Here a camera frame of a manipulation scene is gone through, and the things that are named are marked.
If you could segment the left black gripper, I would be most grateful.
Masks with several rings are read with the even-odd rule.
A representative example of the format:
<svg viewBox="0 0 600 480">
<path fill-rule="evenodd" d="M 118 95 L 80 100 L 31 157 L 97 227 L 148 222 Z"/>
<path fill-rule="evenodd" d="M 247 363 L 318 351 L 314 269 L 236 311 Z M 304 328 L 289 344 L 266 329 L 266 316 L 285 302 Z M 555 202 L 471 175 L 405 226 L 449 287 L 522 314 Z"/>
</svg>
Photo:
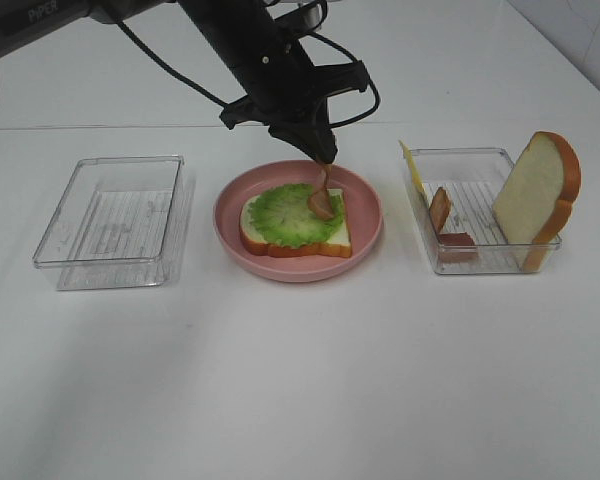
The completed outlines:
<svg viewBox="0 0 600 480">
<path fill-rule="evenodd" d="M 297 40 L 278 37 L 222 37 L 218 55 L 246 95 L 227 104 L 220 119 L 230 129 L 254 120 L 269 134 L 318 163 L 333 163 L 337 154 L 332 129 L 364 116 L 332 122 L 328 99 L 369 87 L 364 63 L 315 65 Z"/>
</svg>

